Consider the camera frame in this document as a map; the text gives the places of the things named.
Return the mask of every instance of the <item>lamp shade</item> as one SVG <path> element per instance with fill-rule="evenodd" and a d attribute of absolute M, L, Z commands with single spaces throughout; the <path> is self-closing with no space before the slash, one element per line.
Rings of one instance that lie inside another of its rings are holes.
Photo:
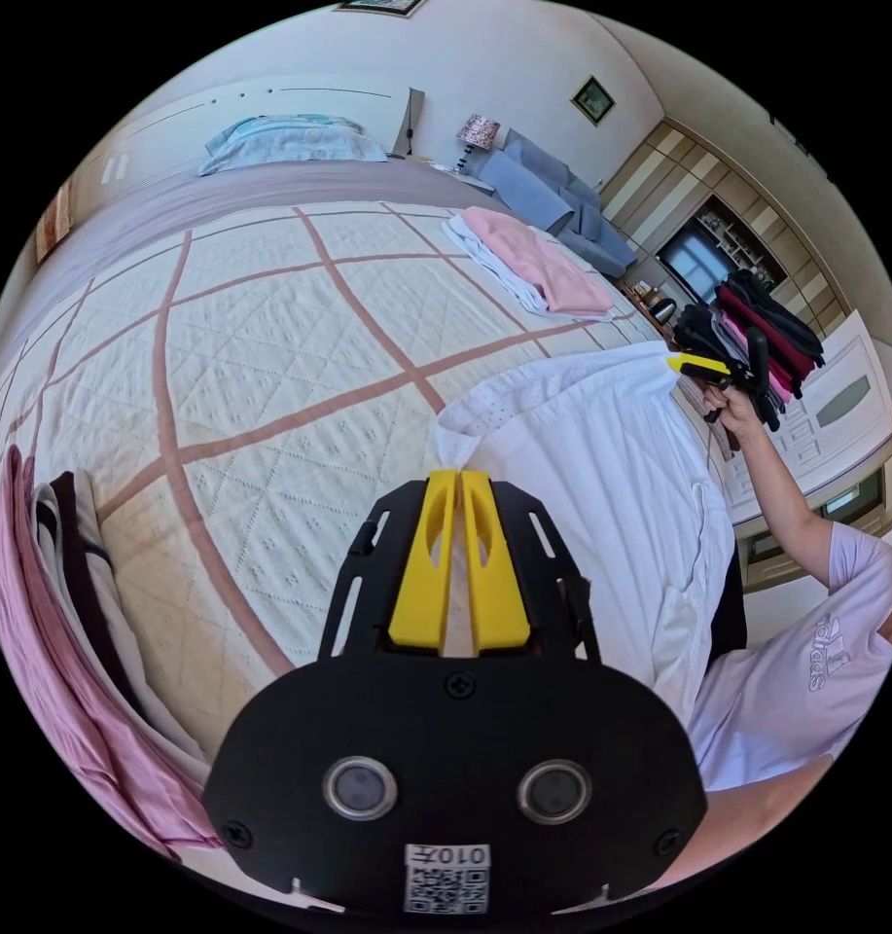
<path fill-rule="evenodd" d="M 470 146 L 477 146 L 479 149 L 490 149 L 494 144 L 494 137 L 497 136 L 500 126 L 496 121 L 482 117 L 481 114 L 472 114 L 459 130 L 458 138 Z"/>

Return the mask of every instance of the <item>television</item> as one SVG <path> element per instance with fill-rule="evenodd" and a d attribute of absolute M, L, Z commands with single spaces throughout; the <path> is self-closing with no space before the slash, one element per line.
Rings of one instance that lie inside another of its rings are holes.
<path fill-rule="evenodd" d="M 738 268 L 717 244 L 714 234 L 698 221 L 673 236 L 658 259 L 704 305 L 715 301 L 718 286 Z"/>

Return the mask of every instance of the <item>framed painting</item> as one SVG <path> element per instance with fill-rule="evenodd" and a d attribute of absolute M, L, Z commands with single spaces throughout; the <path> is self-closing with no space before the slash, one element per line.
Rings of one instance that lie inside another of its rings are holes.
<path fill-rule="evenodd" d="M 611 112 L 614 101 L 611 95 L 601 87 L 597 78 L 589 78 L 572 98 L 572 103 L 585 114 L 591 122 L 598 126 Z"/>
<path fill-rule="evenodd" d="M 339 3 L 336 10 L 340 13 L 381 13 L 388 17 L 411 17 L 417 7 L 426 0 L 349 0 Z"/>

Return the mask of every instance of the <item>quilted bedspread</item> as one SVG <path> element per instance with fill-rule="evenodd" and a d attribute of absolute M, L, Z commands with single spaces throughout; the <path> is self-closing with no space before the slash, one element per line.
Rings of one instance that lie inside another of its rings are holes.
<path fill-rule="evenodd" d="M 444 405 L 531 360 L 657 337 L 629 306 L 528 314 L 457 253 L 453 213 L 331 202 L 169 235 L 56 305 L 0 377 L 0 467 L 16 444 L 38 482 L 89 474 L 148 678 L 209 755 L 315 658 L 357 527 L 437 466 Z"/>

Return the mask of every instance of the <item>camera lens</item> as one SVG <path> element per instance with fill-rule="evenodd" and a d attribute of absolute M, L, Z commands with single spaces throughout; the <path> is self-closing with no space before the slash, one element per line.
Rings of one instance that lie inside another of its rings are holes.
<path fill-rule="evenodd" d="M 342 817 L 377 820 L 394 807 L 397 783 L 380 762 L 352 756 L 339 760 L 326 773 L 323 795 Z"/>
<path fill-rule="evenodd" d="M 520 810 L 538 824 L 564 824 L 588 806 L 591 782 L 581 766 L 552 760 L 531 769 L 517 791 Z"/>

